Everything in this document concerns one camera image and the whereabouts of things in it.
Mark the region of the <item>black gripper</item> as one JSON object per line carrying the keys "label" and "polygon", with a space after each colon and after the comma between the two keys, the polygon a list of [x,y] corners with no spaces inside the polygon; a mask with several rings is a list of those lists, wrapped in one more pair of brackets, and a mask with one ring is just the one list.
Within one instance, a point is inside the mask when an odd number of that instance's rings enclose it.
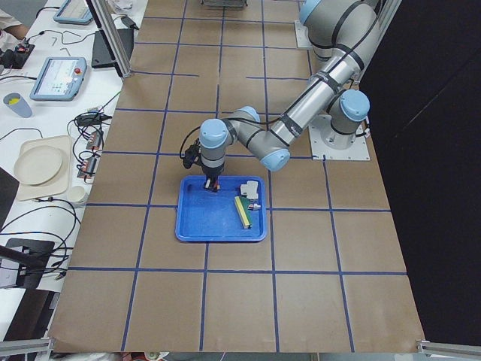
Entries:
{"label": "black gripper", "polygon": [[208,190],[210,189],[210,185],[214,185],[213,190],[218,191],[220,189],[219,176],[220,176],[219,172],[206,174],[204,188]]}

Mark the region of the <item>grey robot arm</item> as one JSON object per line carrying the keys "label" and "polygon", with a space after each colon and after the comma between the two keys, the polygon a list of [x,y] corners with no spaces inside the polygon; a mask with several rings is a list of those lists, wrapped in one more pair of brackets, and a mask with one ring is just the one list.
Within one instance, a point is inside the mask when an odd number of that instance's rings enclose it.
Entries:
{"label": "grey robot arm", "polygon": [[360,74],[373,58],[380,41],[379,15],[365,1],[306,1],[299,20],[307,28],[314,53],[323,62],[307,88],[268,129],[251,107],[237,109],[200,127],[197,164],[206,176],[204,186],[217,191],[225,165],[225,150],[242,143],[270,171],[290,158],[289,147],[322,111],[332,117],[332,129],[351,135],[366,118],[369,101],[343,85]]}

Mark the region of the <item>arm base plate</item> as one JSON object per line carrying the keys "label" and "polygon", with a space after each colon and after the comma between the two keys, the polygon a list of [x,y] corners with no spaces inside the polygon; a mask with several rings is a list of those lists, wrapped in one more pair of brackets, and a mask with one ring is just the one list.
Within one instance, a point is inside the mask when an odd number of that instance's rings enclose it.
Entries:
{"label": "arm base plate", "polygon": [[298,49],[309,50],[313,47],[309,38],[307,27],[304,26],[299,20],[294,21],[295,38]]}
{"label": "arm base plate", "polygon": [[341,135],[331,127],[331,117],[321,114],[309,127],[312,157],[318,160],[370,161],[367,140],[361,125],[351,135]]}

